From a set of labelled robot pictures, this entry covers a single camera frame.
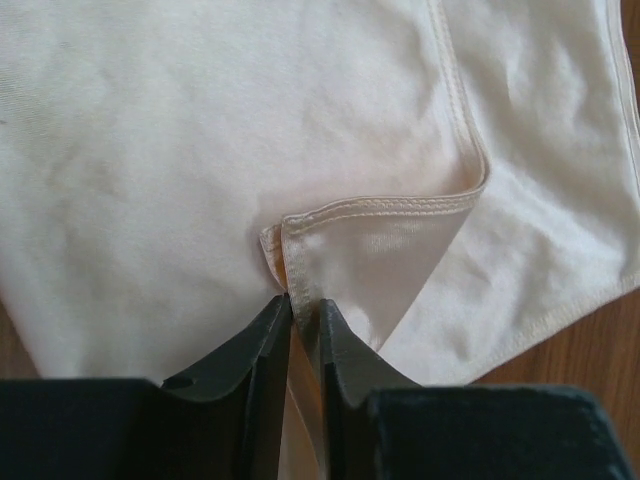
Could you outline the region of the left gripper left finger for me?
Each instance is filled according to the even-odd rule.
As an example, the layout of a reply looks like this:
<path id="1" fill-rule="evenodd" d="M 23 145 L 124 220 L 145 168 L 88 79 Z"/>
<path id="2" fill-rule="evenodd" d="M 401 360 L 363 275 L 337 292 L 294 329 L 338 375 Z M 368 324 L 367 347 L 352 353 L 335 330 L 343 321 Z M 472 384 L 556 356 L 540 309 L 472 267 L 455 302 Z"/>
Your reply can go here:
<path id="1" fill-rule="evenodd" d="M 291 331 L 287 296 L 161 384 L 5 380 L 5 479 L 274 479 Z"/>

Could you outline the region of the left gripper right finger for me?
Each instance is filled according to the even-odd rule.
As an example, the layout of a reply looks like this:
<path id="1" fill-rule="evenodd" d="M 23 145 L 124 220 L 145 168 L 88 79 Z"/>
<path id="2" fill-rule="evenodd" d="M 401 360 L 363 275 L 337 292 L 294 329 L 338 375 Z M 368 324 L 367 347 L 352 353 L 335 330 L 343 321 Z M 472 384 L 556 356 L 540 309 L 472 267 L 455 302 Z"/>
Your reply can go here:
<path id="1" fill-rule="evenodd" d="M 606 412 L 563 385 L 423 387 L 319 305 L 331 479 L 630 479 Z"/>

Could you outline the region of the beige cloth napkin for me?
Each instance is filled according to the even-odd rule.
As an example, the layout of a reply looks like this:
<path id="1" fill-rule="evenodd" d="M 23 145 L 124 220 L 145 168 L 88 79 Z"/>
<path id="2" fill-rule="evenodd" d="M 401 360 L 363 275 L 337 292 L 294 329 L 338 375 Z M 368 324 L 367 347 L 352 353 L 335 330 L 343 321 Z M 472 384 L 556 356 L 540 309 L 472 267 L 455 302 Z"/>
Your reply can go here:
<path id="1" fill-rule="evenodd" d="M 286 291 L 279 475 L 323 479 L 321 299 L 452 385 L 638 284 L 616 1 L 1 5 L 1 298 L 45 377 L 160 381 Z"/>

